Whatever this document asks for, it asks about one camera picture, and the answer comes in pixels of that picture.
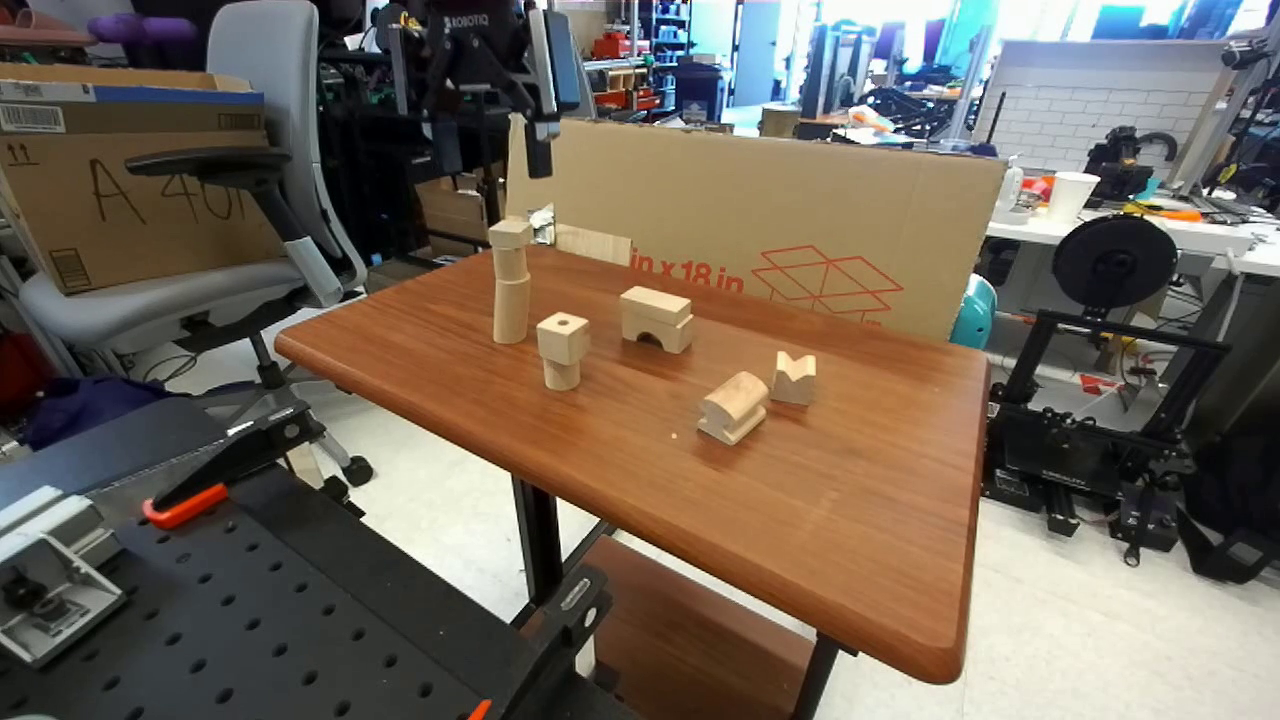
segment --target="gray chair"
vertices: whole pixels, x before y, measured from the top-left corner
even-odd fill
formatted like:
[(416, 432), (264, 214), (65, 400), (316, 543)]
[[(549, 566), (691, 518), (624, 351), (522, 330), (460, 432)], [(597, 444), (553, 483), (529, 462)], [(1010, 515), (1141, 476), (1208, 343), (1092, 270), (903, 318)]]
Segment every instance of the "gray chair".
[[(264, 90), (275, 157), (138, 161), (134, 170), (188, 170), (210, 182), (250, 187), (284, 239), (284, 260), (182, 270), (84, 294), (65, 294), (36, 270), (18, 286), (23, 313), (93, 373), (124, 373), (124, 361), (158, 343), (209, 351), (247, 341), (271, 394), (295, 400), (264, 343), (264, 326), (303, 304), (341, 304), (364, 292), (364, 260), (341, 228), (321, 166), (316, 108), (321, 14), (306, 0), (229, 3), (209, 26), (209, 71), (245, 77)], [(367, 480), (367, 462), (316, 437), (348, 480)]]

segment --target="chair wheel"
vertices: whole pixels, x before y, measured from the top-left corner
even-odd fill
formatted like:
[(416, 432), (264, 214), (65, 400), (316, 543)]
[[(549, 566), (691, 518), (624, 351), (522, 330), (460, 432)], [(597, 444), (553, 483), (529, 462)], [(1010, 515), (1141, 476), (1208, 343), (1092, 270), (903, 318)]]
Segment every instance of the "chair wheel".
[(371, 462), (364, 456), (352, 456), (352, 462), (344, 467), (348, 483), (367, 483), (371, 480)]

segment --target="wooden block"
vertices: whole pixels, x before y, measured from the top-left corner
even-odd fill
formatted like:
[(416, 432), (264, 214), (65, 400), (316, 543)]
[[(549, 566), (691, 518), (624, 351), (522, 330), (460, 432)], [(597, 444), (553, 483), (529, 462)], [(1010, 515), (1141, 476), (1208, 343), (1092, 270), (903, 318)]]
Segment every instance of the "wooden block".
[(815, 392), (815, 356), (777, 351), (772, 400), (777, 402), (810, 402), (810, 392)]
[(573, 225), (556, 225), (556, 247), (568, 255), (588, 255), (600, 265), (630, 265), (630, 239), (627, 235), (609, 235), (609, 231), (590, 231), (590, 228), (573, 228)]
[(627, 286), (621, 294), (621, 330), (624, 341), (653, 336), (663, 351), (684, 351), (691, 343), (691, 304), (688, 294), (656, 292), (656, 286)]
[(529, 336), (529, 286), (533, 279), (495, 279), (493, 286), (493, 341), (519, 343)]
[(573, 313), (553, 313), (537, 325), (537, 351), (553, 363), (578, 363), (590, 349), (590, 325)]
[(763, 425), (763, 400), (763, 381), (734, 373), (711, 394), (704, 394), (697, 428), (720, 444), (739, 444), (755, 425)]
[(529, 250), (489, 250), (493, 255), (493, 275), (495, 279), (519, 279), (529, 275)]
[(498, 225), (489, 228), (493, 250), (522, 250), (529, 239), (533, 239), (533, 228), (519, 214), (502, 214)]
[(545, 383), (549, 383), (549, 392), (573, 392), (577, 383), (583, 383), (583, 363), (545, 361)]

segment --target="white floor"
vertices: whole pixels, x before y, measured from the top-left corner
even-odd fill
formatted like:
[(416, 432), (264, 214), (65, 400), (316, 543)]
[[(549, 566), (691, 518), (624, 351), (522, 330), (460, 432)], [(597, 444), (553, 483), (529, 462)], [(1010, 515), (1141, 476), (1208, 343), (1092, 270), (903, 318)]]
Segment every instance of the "white floor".
[[(209, 356), (174, 387), (229, 377), (250, 377), (247, 351)], [(510, 614), (522, 604), (522, 575), (506, 476), (326, 383), (303, 383), (303, 394), (378, 473), (357, 489), (364, 518), (495, 614)], [(558, 518), (563, 538), (590, 524), (577, 508)], [(841, 655), (820, 717), (1272, 720), (1280, 575), (1244, 586), (1208, 585), (1178, 549), (1143, 550), (1141, 566), (1123, 566), (1105, 528), (1083, 524), (1061, 538), (1039, 515), (983, 501), (964, 676), (933, 687), (877, 660)]]

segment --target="black pegboard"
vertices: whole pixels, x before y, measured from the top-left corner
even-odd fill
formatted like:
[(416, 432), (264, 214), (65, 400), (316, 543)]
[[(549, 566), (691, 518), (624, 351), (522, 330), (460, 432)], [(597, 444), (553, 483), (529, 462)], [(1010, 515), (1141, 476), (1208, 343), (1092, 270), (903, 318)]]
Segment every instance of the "black pegboard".
[(104, 573), (126, 604), (38, 671), (3, 660), (0, 717), (453, 720), (481, 701), (236, 502), (179, 535), (145, 524), (114, 535), (124, 556)]

